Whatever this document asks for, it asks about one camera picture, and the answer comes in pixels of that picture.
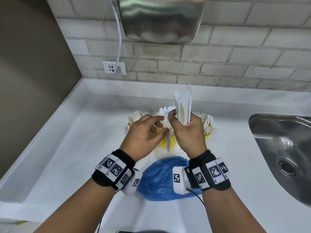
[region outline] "left hand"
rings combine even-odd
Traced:
[[[150,114],[141,117],[130,126],[120,149],[127,153],[135,162],[146,157],[169,132],[168,128],[164,128],[154,138],[151,137],[150,131],[156,133],[154,125],[161,128],[162,124],[160,121],[162,120],[164,120],[163,116],[152,116]]]

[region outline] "stainless steel sink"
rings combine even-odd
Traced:
[[[255,114],[248,124],[278,183],[311,206],[311,118]]]

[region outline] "hand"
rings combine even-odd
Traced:
[[[135,162],[146,157],[153,151],[160,141],[169,132],[168,128],[161,129],[161,131],[154,137],[151,137],[151,132],[157,133],[157,128],[162,127],[160,121],[164,119],[163,116],[151,116],[150,114],[141,117],[138,121],[130,126],[120,149],[127,153]]]
[[[174,129],[179,146],[188,157],[192,159],[207,151],[202,120],[191,113],[190,122],[183,126],[175,115],[176,110],[173,110],[168,119]]]

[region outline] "forearm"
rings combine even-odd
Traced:
[[[213,233],[264,233],[266,232],[233,188],[203,191],[203,201]]]
[[[103,187],[89,179],[34,233],[93,233],[114,195],[111,186]]]

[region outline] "white cable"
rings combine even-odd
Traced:
[[[120,58],[120,53],[121,53],[121,44],[122,44],[122,37],[121,37],[121,27],[120,27],[120,23],[119,23],[119,18],[118,18],[118,14],[115,8],[114,3],[112,2],[112,0],[109,0],[112,9],[115,13],[115,17],[117,20],[117,26],[118,26],[118,32],[119,32],[119,51],[118,51],[118,57],[117,57],[117,61],[116,61],[116,66],[115,66],[115,74],[117,74],[117,70],[118,70],[118,64],[119,64],[119,58]]]

